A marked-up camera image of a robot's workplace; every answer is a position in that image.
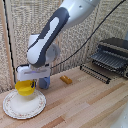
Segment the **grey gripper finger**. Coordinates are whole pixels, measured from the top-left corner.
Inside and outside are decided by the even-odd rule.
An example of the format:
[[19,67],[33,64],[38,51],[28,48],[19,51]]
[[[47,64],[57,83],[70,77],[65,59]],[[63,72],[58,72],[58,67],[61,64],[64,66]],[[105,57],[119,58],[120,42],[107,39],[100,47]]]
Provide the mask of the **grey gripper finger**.
[[33,80],[32,81],[32,85],[31,85],[32,88],[36,87],[36,82]]

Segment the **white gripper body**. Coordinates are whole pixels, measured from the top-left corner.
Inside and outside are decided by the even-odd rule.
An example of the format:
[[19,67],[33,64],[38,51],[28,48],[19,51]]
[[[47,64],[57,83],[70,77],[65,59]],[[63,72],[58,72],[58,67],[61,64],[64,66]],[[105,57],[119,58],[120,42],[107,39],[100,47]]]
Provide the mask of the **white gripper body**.
[[32,69],[30,65],[19,66],[17,68],[17,79],[19,81],[33,80],[48,77],[50,75],[50,67]]

